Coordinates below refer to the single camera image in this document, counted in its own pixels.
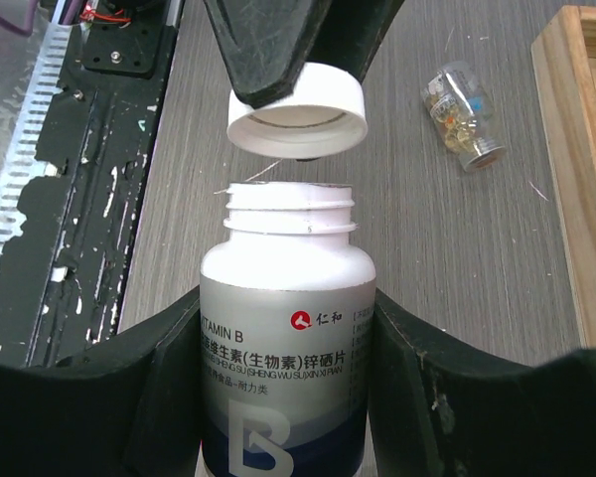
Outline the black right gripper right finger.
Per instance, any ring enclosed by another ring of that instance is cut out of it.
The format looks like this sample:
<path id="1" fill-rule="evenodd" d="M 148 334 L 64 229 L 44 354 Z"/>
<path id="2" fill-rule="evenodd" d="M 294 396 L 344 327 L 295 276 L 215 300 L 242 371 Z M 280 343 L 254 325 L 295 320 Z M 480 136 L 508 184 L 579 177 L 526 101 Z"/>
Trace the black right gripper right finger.
<path id="1" fill-rule="evenodd" d="M 596 349 L 530 367 L 379 293 L 369 415 L 381 476 L 596 476 Z"/>

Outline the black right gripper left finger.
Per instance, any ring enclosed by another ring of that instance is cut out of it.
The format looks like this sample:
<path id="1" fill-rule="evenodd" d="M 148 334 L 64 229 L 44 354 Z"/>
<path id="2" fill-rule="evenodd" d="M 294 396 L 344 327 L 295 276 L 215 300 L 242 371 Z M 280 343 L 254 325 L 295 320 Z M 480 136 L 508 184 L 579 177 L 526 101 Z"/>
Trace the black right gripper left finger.
<path id="1" fill-rule="evenodd" d="M 0 476 L 192 476 L 200 297 L 50 368 L 0 365 Z"/>

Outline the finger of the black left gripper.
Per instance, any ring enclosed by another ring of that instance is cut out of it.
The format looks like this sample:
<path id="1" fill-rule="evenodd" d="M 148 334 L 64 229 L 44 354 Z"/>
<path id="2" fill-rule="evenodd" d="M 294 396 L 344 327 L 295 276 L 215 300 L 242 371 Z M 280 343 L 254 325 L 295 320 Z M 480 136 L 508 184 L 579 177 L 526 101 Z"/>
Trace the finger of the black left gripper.
<path id="1" fill-rule="evenodd" d="M 204 4 L 232 90 L 253 108 L 292 93 L 331 7 L 318 0 Z"/>
<path id="2" fill-rule="evenodd" d="M 334 0 L 307 57 L 363 82 L 403 0 Z"/>

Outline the white pill bottle cap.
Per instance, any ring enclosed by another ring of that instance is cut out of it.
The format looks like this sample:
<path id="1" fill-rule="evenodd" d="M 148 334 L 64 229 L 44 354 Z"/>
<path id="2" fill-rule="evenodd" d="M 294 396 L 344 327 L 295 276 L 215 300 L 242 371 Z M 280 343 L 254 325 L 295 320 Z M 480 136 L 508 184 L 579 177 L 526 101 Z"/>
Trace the white pill bottle cap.
<path id="1" fill-rule="evenodd" d="M 265 157 L 307 160 L 360 144 L 369 131 L 362 85 L 333 66 L 307 63 L 288 96 L 254 108 L 229 96 L 226 134 Z"/>

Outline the white capped pill bottle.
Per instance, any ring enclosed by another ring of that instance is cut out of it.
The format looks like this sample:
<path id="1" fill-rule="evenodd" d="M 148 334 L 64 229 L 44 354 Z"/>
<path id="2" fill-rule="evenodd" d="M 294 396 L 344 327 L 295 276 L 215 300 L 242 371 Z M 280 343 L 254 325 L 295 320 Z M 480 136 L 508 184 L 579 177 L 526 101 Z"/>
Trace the white capped pill bottle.
<path id="1" fill-rule="evenodd" d="M 212 476 L 353 476 L 364 459 L 376 271 L 348 186 L 234 183 L 200 270 Z"/>

